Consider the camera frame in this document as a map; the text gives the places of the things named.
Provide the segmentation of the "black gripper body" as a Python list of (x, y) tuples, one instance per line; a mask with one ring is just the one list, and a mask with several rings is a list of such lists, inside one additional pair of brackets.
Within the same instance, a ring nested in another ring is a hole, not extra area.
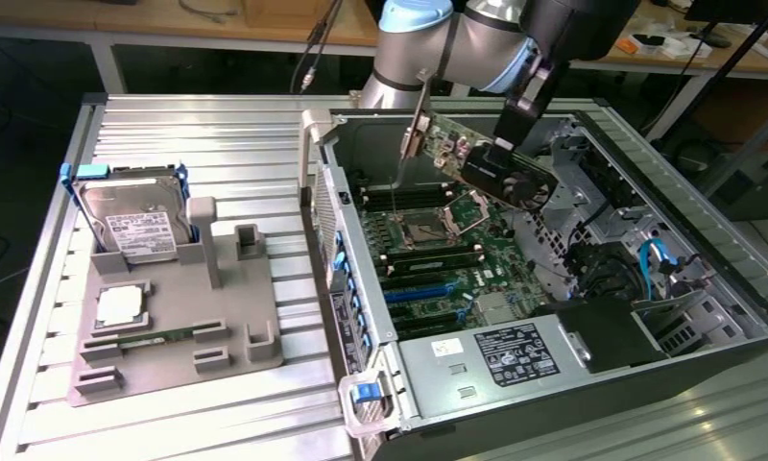
[(528, 0), (521, 30), (544, 61), (596, 61), (609, 52), (636, 0)]

